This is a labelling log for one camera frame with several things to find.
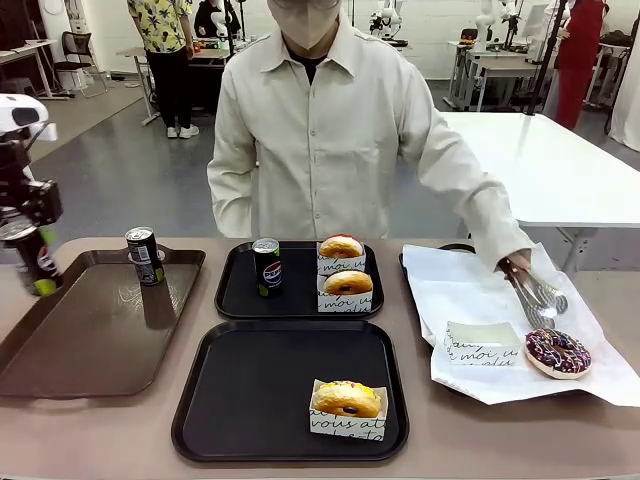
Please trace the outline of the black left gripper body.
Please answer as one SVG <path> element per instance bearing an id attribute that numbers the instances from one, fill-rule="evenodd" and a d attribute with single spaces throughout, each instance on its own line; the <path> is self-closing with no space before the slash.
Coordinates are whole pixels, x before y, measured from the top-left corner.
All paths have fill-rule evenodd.
<path id="1" fill-rule="evenodd" d="M 36 226 L 51 225 L 63 214 L 55 181 L 33 180 L 25 169 L 29 155 L 18 140 L 1 143 L 1 209 L 14 209 Z"/>

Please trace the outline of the person's left hand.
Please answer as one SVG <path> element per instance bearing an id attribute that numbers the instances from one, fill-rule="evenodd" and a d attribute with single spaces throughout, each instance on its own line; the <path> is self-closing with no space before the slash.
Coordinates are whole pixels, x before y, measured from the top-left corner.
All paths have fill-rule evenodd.
<path id="1" fill-rule="evenodd" d="M 531 266 L 532 250 L 521 249 L 501 259 L 496 265 L 496 270 L 501 271 L 506 280 L 512 280 L 518 275 L 528 272 Z"/>

